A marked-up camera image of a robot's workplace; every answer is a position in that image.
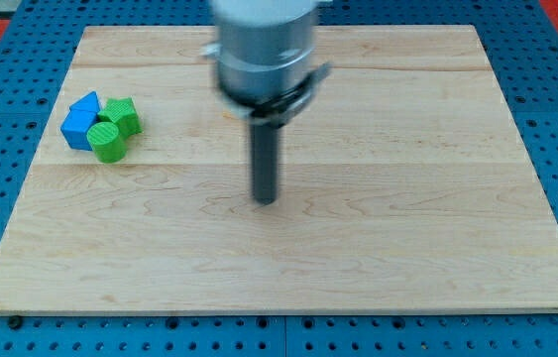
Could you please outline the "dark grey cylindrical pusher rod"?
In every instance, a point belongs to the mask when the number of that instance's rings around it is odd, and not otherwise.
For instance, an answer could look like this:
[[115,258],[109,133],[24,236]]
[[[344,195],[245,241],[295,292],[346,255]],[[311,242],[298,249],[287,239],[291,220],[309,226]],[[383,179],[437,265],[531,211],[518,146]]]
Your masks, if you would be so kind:
[[279,192],[279,128],[251,125],[251,189],[254,201],[271,204]]

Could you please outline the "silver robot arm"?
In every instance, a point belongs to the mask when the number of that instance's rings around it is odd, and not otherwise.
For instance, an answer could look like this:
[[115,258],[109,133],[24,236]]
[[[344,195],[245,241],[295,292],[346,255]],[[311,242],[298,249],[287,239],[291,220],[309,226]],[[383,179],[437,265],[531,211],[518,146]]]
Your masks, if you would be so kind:
[[251,191],[271,204],[279,195],[280,130],[314,98],[329,74],[312,69],[315,0],[212,0],[216,39],[204,55],[214,60],[215,84],[250,132]]

